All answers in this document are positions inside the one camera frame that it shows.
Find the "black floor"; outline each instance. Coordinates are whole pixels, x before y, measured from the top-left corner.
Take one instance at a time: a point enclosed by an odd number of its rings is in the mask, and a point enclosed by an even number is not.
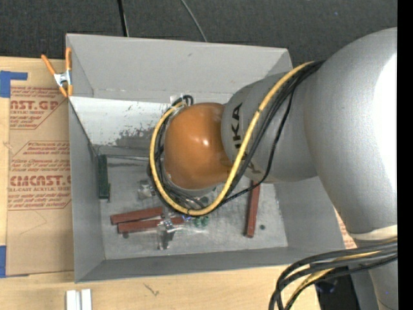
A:
[[[185,1],[208,41],[288,48],[294,66],[398,24],[398,0]],[[180,0],[123,4],[132,37],[203,40]],[[67,32],[122,36],[116,0],[0,0],[0,56],[62,58]],[[322,308],[356,309],[352,297],[342,280]]]

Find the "orange clip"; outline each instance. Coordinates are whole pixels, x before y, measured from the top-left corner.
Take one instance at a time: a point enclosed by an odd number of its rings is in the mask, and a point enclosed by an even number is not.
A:
[[[54,76],[56,83],[59,85],[59,90],[63,94],[65,98],[67,96],[71,96],[73,94],[73,85],[72,85],[72,49],[70,47],[66,48],[66,54],[65,54],[65,59],[66,59],[66,71],[63,72],[62,74],[57,74],[56,71],[54,70],[54,67],[48,60],[48,58],[42,54],[41,59],[43,62],[45,62],[45,65],[47,67],[47,70],[51,73],[52,76]],[[67,92],[65,88],[63,87],[63,83],[67,82]]]

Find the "cable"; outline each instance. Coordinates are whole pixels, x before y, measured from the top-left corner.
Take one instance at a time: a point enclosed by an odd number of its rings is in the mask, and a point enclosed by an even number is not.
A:
[[[396,237],[379,245],[347,249],[344,251],[334,251],[310,256],[297,261],[285,269],[279,276],[276,290],[270,299],[268,308],[273,310],[275,304],[277,304],[279,310],[289,310],[299,294],[312,284],[347,274],[373,269],[393,262],[394,260],[397,260],[397,257],[398,242]],[[293,273],[295,270],[308,264],[310,264],[309,268]],[[358,265],[359,267],[349,269],[348,266],[350,265]],[[309,277],[307,277],[293,292],[286,307],[284,307],[281,299],[282,290],[288,284],[291,284],[293,281],[306,275],[309,275]]]
[[[117,7],[119,9],[119,16],[121,17],[122,32],[124,37],[129,37],[129,29],[126,23],[125,11],[123,10],[122,0],[117,0]]]
[[[194,21],[194,23],[195,23],[195,25],[196,25],[199,33],[201,34],[202,38],[203,38],[204,41],[207,43],[207,42],[208,42],[207,37],[206,37],[206,35],[204,34],[204,32],[202,31],[201,26],[199,25],[198,21],[196,20],[195,16],[193,15],[191,9],[190,9],[189,6],[186,4],[185,0],[181,0],[181,2],[182,2],[182,5],[186,8],[186,10],[187,10],[187,12],[189,13],[190,17],[192,18],[192,20]]]
[[[382,265],[386,265],[386,264],[389,264],[391,262],[394,262],[395,260],[397,260],[397,258],[398,258],[397,255],[392,255],[392,256],[389,256],[388,258],[386,258],[385,260],[382,260],[382,261],[379,261],[379,262],[376,262],[376,263],[372,263],[370,265],[364,265],[362,267],[358,267],[358,268],[354,268],[354,269],[337,268],[337,269],[331,270],[331,271],[325,273],[322,277],[320,277],[316,280],[313,280],[313,281],[311,281],[307,284],[304,284],[304,285],[300,286],[300,288],[296,289],[294,291],[294,294],[288,300],[285,307],[283,306],[283,303],[282,303],[282,300],[281,300],[281,293],[273,296],[272,299],[273,298],[276,299],[277,306],[278,306],[279,310],[289,310],[292,307],[293,303],[298,298],[298,296],[301,294],[301,292],[304,291],[307,287],[309,287],[313,284],[316,284],[318,282],[322,282],[322,281],[325,281],[325,280],[331,280],[333,278],[339,278],[339,277],[346,276],[346,275],[349,275],[349,274],[358,273],[358,272],[361,272],[361,271],[375,269],[375,268],[380,267]]]
[[[288,106],[287,109],[283,115],[283,118],[279,124],[278,130],[277,130],[277,134],[276,137],[274,138],[274,141],[272,143],[271,146],[271,151],[270,151],[270,155],[268,157],[268,163],[267,163],[267,168],[265,170],[264,176],[262,177],[262,179],[253,184],[252,186],[243,189],[242,191],[239,191],[238,193],[232,195],[231,197],[227,198],[225,201],[223,201],[221,203],[221,205],[226,204],[227,202],[233,200],[234,198],[237,198],[238,196],[243,195],[246,192],[251,191],[252,189],[256,188],[258,185],[261,185],[266,178],[268,177],[270,170],[271,170],[271,166],[272,166],[272,160],[274,159],[274,154],[275,154],[275,149],[277,147],[279,138],[281,136],[281,133],[283,131],[285,122],[287,121],[287,117],[288,114],[290,112],[290,108],[291,108],[291,104],[292,104],[292,98],[294,95],[294,91],[297,88],[297,86],[303,81],[305,80],[307,77],[309,77],[309,75],[313,74],[315,71],[317,71],[320,66],[324,63],[324,61],[316,61],[313,62],[309,65],[307,65],[301,72],[300,75],[298,77],[296,77],[295,79],[292,80],[291,84],[289,84],[289,86],[283,88],[284,93],[280,93],[279,96],[277,98],[279,98],[278,101],[275,101],[273,103],[273,105],[270,108],[270,111],[268,112],[257,136],[255,137],[255,141],[253,142],[253,145],[251,147],[250,152],[248,153],[248,155],[245,157],[244,162],[243,162],[243,167],[240,169],[240,171],[238,172],[237,178],[233,181],[233,186],[230,189],[230,191],[232,191],[235,186],[239,183],[241,177],[244,175],[246,169],[248,168],[248,164],[250,163],[253,155],[255,154],[256,149],[258,148],[258,145],[262,139],[262,137],[264,136],[265,132],[267,131],[268,126],[270,125],[272,118],[274,117],[275,113],[278,111],[278,109],[280,108],[280,106],[284,103],[284,100],[290,96],[289,102],[288,102]]]
[[[159,129],[161,128],[162,124],[165,122],[165,120],[171,115],[171,113],[176,111],[176,108],[180,105],[182,105],[182,102],[178,103],[176,106],[172,106],[167,112],[161,117],[161,119],[158,121],[157,125],[155,126],[154,133],[151,138],[150,142],[150,151],[149,151],[149,162],[150,162],[150,170],[152,173],[152,177],[154,179],[154,183],[156,185],[156,188],[158,189],[159,193],[162,195],[162,198],[175,210],[182,212],[183,214],[188,214],[191,216],[202,216],[204,214],[208,214],[211,211],[213,211],[224,199],[224,197],[227,195],[227,191],[229,190],[232,181],[234,180],[237,170],[241,164],[241,160],[243,159],[244,153],[247,149],[248,142],[251,138],[252,132],[256,126],[256,123],[258,122],[258,119],[262,113],[262,111],[265,109],[265,107],[268,105],[272,97],[277,93],[277,91],[294,75],[296,75],[302,68],[304,68],[306,65],[310,64],[304,63],[287,74],[285,74],[272,88],[271,90],[267,93],[267,95],[264,97],[262,100],[261,104],[259,105],[258,109],[256,110],[254,116],[252,117],[252,120],[247,128],[247,131],[245,132],[244,140],[241,143],[241,146],[239,148],[237,157],[234,161],[234,164],[231,168],[231,171],[229,173],[228,179],[224,184],[223,190],[219,193],[217,198],[209,205],[207,205],[203,209],[199,210],[193,210],[193,209],[187,209],[185,207],[182,207],[181,205],[178,205],[164,190],[162,183],[159,180],[159,176],[156,171],[156,163],[155,163],[155,146],[156,146],[156,139],[157,139],[157,134],[159,132]]]

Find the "cardboard sheet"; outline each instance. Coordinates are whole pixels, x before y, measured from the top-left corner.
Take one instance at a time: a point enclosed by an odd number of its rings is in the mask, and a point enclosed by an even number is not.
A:
[[[63,61],[51,62],[63,71]],[[0,202],[7,208],[6,275],[72,270],[68,101],[40,59],[1,57],[0,70],[28,73],[11,82],[9,112],[0,110],[9,126],[0,144],[8,158],[0,167],[10,167],[7,204]]]

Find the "blue tape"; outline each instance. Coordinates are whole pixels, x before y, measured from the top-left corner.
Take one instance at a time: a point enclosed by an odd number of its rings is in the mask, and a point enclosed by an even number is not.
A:
[[[10,97],[11,80],[27,80],[27,72],[0,71],[0,98]]]
[[[0,245],[0,278],[6,278],[6,246]]]

